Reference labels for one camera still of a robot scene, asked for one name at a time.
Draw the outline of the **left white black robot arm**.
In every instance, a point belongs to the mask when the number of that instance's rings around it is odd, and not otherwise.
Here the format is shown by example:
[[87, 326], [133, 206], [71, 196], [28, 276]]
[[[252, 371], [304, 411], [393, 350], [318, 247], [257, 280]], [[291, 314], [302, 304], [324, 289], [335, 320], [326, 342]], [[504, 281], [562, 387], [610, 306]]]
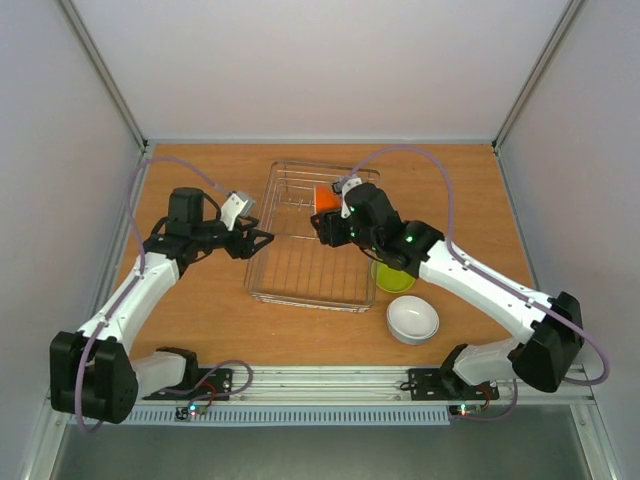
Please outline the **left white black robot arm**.
[[172, 191], [166, 216], [160, 218], [140, 247], [136, 263], [105, 304], [75, 332], [59, 332], [49, 346], [50, 405], [73, 414], [80, 426], [124, 421], [138, 400], [174, 395], [198, 400], [206, 381], [196, 353], [161, 347], [133, 361], [131, 348], [162, 297], [194, 263], [216, 250], [247, 260], [271, 243], [250, 212], [254, 201], [231, 192], [204, 216], [213, 200], [199, 188]]

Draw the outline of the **orange bowl white inside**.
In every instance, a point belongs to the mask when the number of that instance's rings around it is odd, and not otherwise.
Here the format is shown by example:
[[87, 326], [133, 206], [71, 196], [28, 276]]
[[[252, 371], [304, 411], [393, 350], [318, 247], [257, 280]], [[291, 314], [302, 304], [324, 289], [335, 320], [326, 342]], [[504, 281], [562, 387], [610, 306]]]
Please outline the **orange bowl white inside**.
[[337, 213], [341, 216], [343, 200], [330, 185], [316, 185], [313, 194], [314, 214]]

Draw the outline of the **metal wire dish rack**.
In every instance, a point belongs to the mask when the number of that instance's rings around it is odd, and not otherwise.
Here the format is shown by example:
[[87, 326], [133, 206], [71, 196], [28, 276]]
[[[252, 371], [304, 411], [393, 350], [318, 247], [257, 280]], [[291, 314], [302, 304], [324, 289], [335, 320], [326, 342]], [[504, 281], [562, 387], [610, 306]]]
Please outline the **metal wire dish rack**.
[[267, 303], [361, 313], [375, 303], [372, 261], [352, 244], [320, 243], [311, 224], [317, 187], [349, 174], [345, 166], [280, 160], [271, 165], [260, 228], [274, 240], [248, 263], [245, 287]]

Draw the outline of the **white ceramic bowl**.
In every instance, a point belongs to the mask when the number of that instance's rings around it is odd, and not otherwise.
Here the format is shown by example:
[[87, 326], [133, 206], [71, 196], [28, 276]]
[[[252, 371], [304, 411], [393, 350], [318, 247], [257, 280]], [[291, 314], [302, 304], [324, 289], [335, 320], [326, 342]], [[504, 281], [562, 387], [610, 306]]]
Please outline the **white ceramic bowl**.
[[405, 295], [394, 299], [387, 307], [387, 322], [416, 323], [418, 321], [432, 321], [439, 323], [436, 310], [425, 300]]

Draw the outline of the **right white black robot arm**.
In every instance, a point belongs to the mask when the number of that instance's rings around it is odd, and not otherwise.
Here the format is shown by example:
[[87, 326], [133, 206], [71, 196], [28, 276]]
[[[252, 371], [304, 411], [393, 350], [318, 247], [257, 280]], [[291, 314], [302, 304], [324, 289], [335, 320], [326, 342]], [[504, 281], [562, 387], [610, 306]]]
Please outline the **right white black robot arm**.
[[387, 267], [441, 287], [488, 315], [510, 338], [456, 346], [439, 369], [453, 398], [493, 380], [519, 379], [554, 393], [584, 341], [579, 301], [514, 282], [457, 249], [438, 229], [404, 220], [385, 192], [354, 177], [341, 191], [317, 187], [311, 225], [323, 245], [353, 244]]

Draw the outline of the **lime green bowl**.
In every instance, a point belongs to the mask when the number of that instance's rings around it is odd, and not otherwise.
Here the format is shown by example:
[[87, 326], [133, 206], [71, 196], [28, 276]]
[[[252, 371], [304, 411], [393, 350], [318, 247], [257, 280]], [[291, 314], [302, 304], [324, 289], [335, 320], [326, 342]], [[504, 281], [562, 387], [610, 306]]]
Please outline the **lime green bowl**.
[[405, 293], [409, 291], [416, 282], [416, 279], [408, 273], [392, 269], [377, 261], [371, 264], [370, 274], [380, 290], [391, 294]]

